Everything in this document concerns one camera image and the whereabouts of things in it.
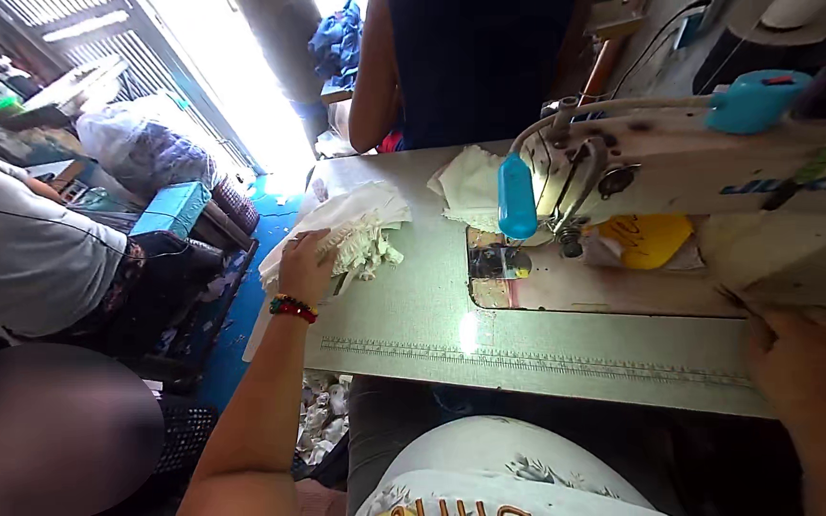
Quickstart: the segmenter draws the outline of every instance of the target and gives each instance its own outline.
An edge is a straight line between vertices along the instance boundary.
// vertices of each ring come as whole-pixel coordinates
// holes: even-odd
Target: yellow fabric
[[[693,225],[685,215],[619,215],[599,224],[598,231],[619,242],[624,265],[648,270],[668,263],[693,233]]]

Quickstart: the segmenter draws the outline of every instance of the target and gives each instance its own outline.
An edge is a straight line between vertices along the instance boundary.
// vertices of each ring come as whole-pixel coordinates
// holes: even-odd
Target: ruler markings
[[[467,355],[459,349],[435,344],[417,345],[339,337],[324,337],[320,349],[322,351],[361,355],[431,360],[465,366],[494,366],[522,371],[597,376],[612,379],[624,378],[660,383],[694,382],[727,387],[751,386],[751,382],[746,376],[719,371],[546,353],[486,349]]]

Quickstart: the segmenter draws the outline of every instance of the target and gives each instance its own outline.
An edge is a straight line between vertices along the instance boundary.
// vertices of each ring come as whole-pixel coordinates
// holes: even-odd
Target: white t-shirt
[[[577,444],[518,419],[473,416],[410,442],[355,516],[661,515]]]
[[[32,217],[0,213],[0,325],[37,337],[71,326],[98,305],[127,238],[31,192],[27,177],[0,160],[0,211]]]

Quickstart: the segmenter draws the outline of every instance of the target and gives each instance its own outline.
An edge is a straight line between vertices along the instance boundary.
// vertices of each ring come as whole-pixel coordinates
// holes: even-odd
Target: blue box
[[[164,230],[185,239],[211,198],[200,181],[169,184],[155,193],[155,198],[132,227],[130,236]]]

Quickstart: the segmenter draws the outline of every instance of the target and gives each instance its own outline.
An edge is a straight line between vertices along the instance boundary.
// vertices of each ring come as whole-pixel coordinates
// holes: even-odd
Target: colorful bracelet
[[[314,324],[317,321],[317,310],[285,294],[276,294],[272,299],[270,313],[295,315],[307,321],[308,324]]]

